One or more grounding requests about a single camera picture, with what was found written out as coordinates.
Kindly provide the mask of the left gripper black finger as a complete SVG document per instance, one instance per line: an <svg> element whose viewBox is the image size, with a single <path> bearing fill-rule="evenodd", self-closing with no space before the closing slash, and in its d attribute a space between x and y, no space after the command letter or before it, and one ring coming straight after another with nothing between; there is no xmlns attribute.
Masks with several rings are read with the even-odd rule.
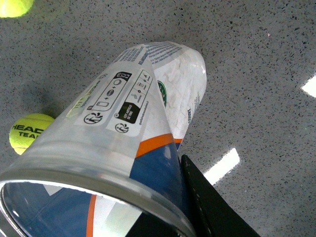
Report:
<svg viewBox="0 0 316 237"><path fill-rule="evenodd" d="M181 156L193 227L197 237L258 237L259 234L242 219L207 181L187 155ZM152 214L141 214L129 237L181 237L171 225Z"/></svg>

